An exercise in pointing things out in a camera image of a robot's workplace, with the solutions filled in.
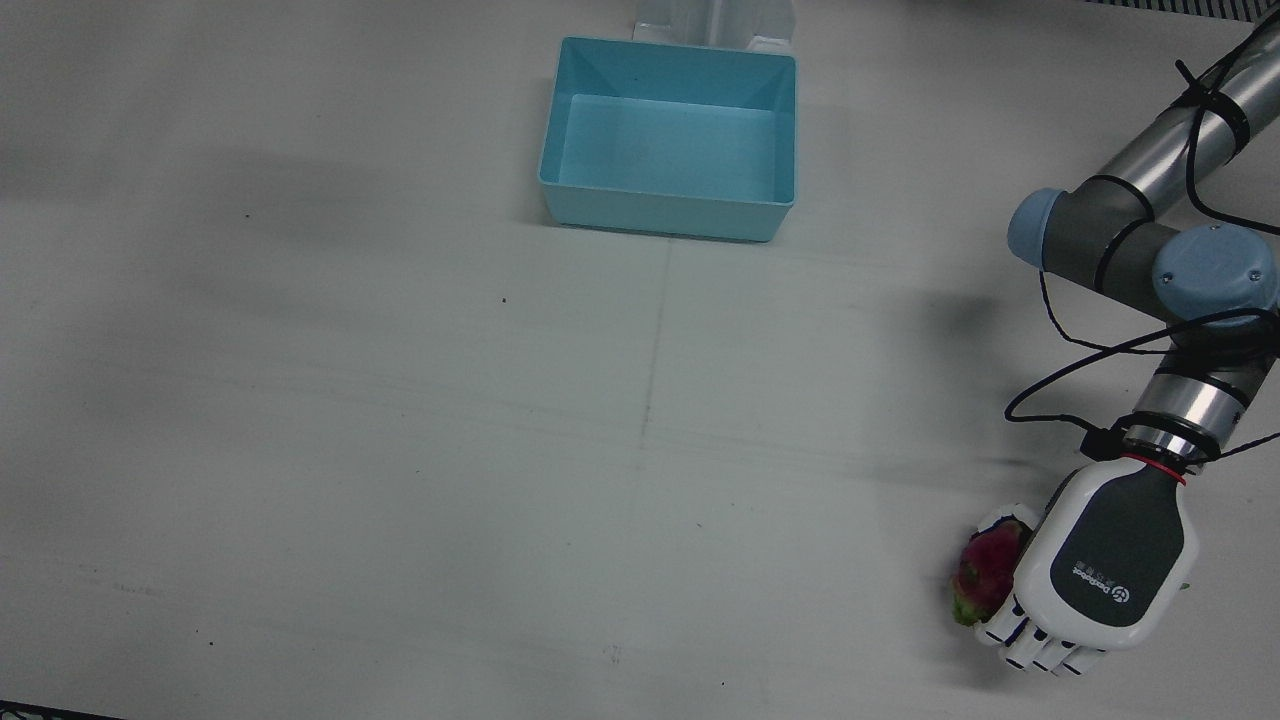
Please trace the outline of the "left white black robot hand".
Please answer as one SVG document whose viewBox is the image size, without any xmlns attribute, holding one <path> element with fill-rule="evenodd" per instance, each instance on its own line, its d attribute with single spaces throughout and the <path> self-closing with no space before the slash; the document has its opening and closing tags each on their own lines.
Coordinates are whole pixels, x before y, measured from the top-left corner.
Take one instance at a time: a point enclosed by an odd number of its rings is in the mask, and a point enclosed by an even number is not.
<svg viewBox="0 0 1280 720">
<path fill-rule="evenodd" d="M 1129 452 L 1065 477 L 1042 512 L 992 512 L 1030 527 L 1012 585 L 979 643 L 1010 666 L 1080 676 L 1143 643 L 1181 591 L 1201 550 L 1180 466 Z"/>
</svg>

